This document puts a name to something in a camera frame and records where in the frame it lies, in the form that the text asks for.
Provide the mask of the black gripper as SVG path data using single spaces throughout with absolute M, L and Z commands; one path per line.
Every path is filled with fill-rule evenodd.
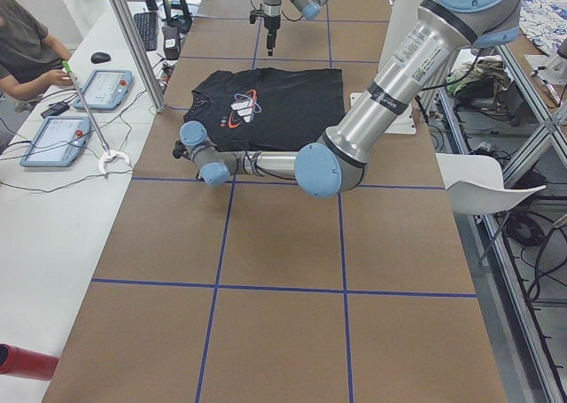
M 281 26 L 281 5 L 262 4 L 259 9 L 250 10 L 250 23 L 254 24 L 258 18 L 264 20 L 264 28 L 268 31 L 267 54 L 272 56 L 276 46 L 276 33 Z

